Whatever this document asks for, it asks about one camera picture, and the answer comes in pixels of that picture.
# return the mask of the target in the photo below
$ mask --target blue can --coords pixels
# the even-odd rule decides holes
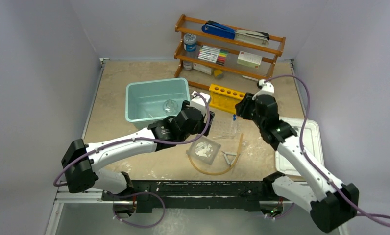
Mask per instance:
[[[192,52],[196,50],[196,35],[187,33],[183,36],[183,48],[185,51]]]

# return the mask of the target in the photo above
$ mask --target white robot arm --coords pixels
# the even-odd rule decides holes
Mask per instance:
[[[339,190],[356,205],[359,198],[358,189],[353,184],[345,185],[305,149],[309,157],[309,160],[306,159],[300,148],[296,131],[279,118],[277,103],[272,96],[274,87],[264,80],[258,81],[257,86],[260,90],[255,95],[246,93],[243,100],[236,105],[237,115],[253,120],[263,140],[274,150],[279,151],[308,184],[301,185],[284,174],[276,172],[266,177],[267,181],[271,182],[269,191],[291,200],[309,212],[313,221],[324,232],[330,232],[355,217],[357,211],[345,202],[331,183],[338,186]],[[330,181],[326,181],[309,161],[328,175]]]
[[[176,144],[173,142],[182,142],[191,134],[202,133],[205,128],[204,135],[207,136],[215,115],[214,112],[207,113],[206,109],[211,97],[196,92],[192,96],[190,102],[183,102],[182,110],[177,116],[157,121],[131,135],[100,143],[84,144],[82,139],[73,141],[61,161],[64,168],[84,154],[89,155],[65,171],[69,192],[97,188],[119,194],[131,188],[131,180],[125,172],[104,169],[106,165],[134,155],[174,147]],[[209,122],[204,123],[207,115]]]

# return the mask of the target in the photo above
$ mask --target yellow block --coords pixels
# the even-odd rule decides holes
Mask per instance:
[[[211,84],[209,87],[211,102],[209,106],[232,114],[236,114],[235,105],[245,96],[245,93]]]
[[[220,79],[224,77],[224,74],[222,73],[221,70],[214,70],[214,77]]]

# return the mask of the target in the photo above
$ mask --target white plastic tray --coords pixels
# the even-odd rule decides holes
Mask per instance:
[[[281,120],[290,124],[299,135],[303,119],[280,117]],[[308,120],[305,125],[305,131],[303,133],[303,144],[311,151],[315,158],[325,166],[323,162],[322,144],[320,141],[319,126],[315,121]],[[275,153],[276,169],[286,175],[300,176],[299,172],[293,167],[290,162],[284,158],[278,151]]]

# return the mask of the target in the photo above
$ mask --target blue stapler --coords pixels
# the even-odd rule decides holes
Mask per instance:
[[[223,37],[223,38],[229,38],[229,39],[235,38],[235,30],[223,26],[220,23],[214,21],[207,21],[205,25],[202,27],[202,32]]]

